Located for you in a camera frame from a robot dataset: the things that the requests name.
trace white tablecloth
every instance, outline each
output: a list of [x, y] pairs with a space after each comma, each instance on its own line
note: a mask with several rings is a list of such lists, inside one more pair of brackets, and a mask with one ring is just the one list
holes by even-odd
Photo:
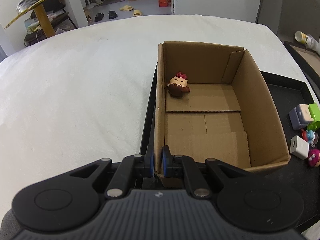
[[23, 49], [0, 63], [0, 220], [29, 184], [139, 152], [164, 41], [243, 46], [260, 70], [306, 81], [267, 27], [209, 16], [104, 22]]

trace chair backrest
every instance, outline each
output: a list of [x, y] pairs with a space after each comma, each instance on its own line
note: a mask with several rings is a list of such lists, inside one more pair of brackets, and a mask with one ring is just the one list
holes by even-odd
[[[57, 12], [65, 8], [66, 6], [64, 3], [62, 3], [62, 1], [63, 0], [45, 0], [42, 4], [46, 12], [50, 12], [50, 11]], [[34, 11], [31, 13], [30, 18], [31, 19], [36, 18], [36, 14]]]

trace wooden table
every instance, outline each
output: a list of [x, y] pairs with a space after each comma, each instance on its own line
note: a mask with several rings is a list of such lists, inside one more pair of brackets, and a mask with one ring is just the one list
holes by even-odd
[[11, 24], [13, 24], [16, 20], [18, 20], [22, 15], [25, 15], [28, 11], [34, 10], [35, 14], [39, 20], [39, 23], [41, 25], [41, 28], [44, 31], [45, 36], [47, 38], [50, 38], [50, 37], [56, 35], [56, 33], [50, 23], [50, 20], [47, 16], [47, 13], [44, 10], [43, 4], [42, 4], [44, 1], [45, 0], [39, 0], [38, 2], [31, 5], [29, 8], [25, 9], [23, 12], [20, 12], [18, 14], [18, 16], [15, 17], [11, 22], [9, 22], [9, 24], [4, 29], [8, 28]]

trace white charger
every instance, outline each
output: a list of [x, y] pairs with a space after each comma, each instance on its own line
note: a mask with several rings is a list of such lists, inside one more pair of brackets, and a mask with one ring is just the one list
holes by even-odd
[[290, 153], [305, 160], [309, 154], [309, 143], [298, 135], [291, 138]]

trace yellow slipper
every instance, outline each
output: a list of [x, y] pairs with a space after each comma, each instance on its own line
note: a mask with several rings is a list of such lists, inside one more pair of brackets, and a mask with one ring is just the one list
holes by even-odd
[[133, 7], [129, 6], [129, 5], [125, 5], [121, 8], [119, 8], [120, 11], [125, 11], [125, 12], [131, 11], [132, 9], [133, 9]]
[[140, 10], [134, 10], [133, 11], [133, 17], [141, 16], [141, 15], [142, 15], [142, 12]]

